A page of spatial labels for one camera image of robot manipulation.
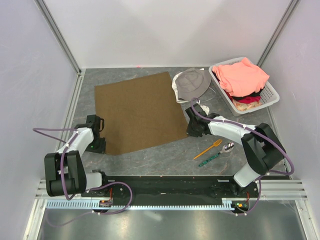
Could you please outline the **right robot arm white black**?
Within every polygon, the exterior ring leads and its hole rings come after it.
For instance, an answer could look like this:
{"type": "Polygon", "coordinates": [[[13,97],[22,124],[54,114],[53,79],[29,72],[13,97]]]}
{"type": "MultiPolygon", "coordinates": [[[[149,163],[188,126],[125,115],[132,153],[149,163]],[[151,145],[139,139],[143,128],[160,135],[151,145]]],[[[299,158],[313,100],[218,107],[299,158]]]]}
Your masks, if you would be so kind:
{"type": "Polygon", "coordinates": [[[285,158],[283,145],[266,123],[244,125],[216,113],[207,115],[197,103],[185,112],[189,117],[186,133],[190,137],[220,136],[242,146],[247,163],[232,176],[229,184],[229,191],[235,197],[242,196],[249,184],[285,158]]]}

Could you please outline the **brown cloth napkin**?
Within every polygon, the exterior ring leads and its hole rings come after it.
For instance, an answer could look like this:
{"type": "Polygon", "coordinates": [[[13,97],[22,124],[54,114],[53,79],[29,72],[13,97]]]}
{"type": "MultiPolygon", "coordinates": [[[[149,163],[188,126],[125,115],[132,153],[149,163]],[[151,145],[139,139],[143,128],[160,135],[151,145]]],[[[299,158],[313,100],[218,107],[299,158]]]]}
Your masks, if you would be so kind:
{"type": "Polygon", "coordinates": [[[94,88],[95,113],[104,119],[105,153],[122,155],[187,137],[187,120],[168,72],[94,88]]]}

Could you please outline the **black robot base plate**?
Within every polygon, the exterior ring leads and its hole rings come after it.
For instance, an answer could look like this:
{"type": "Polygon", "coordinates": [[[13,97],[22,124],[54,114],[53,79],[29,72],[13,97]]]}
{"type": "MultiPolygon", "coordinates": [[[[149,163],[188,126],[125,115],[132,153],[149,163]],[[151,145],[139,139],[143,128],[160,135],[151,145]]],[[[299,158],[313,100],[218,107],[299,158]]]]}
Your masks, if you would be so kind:
{"type": "Polygon", "coordinates": [[[106,176],[107,183],[124,182],[134,195],[204,195],[235,197],[241,193],[232,176],[106,176]]]}

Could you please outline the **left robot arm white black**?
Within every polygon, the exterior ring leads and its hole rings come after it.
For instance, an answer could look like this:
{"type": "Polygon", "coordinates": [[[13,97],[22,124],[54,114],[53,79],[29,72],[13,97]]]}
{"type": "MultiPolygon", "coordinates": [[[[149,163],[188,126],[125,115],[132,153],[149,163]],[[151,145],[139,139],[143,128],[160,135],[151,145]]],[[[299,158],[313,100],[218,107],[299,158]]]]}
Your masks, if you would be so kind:
{"type": "Polygon", "coordinates": [[[82,162],[84,152],[104,154],[106,139],[100,136],[105,120],[95,114],[86,117],[86,123],[72,129],[70,139],[56,152],[44,157],[46,191],[50,197],[65,196],[71,200],[88,188],[82,162]]]}

